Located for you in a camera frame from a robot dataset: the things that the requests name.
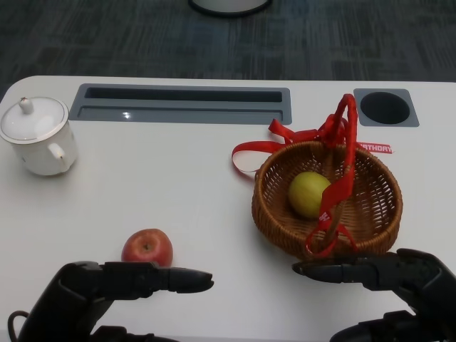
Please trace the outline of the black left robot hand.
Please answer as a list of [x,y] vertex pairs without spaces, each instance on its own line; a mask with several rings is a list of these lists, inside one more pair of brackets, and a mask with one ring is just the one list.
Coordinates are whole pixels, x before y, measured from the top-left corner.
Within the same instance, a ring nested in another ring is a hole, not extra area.
[[11,341],[161,341],[152,333],[135,335],[122,326],[96,324],[114,301],[146,299],[157,291],[179,294],[211,289],[212,275],[150,262],[80,261],[63,266],[31,312],[8,318]]

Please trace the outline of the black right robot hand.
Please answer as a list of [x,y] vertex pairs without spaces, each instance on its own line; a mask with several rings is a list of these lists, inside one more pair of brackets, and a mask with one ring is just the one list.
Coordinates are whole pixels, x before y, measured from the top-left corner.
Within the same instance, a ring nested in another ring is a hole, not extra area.
[[432,254],[402,248],[381,255],[301,261],[292,269],[316,281],[392,291],[412,310],[360,322],[333,335],[332,341],[455,340],[455,275]]

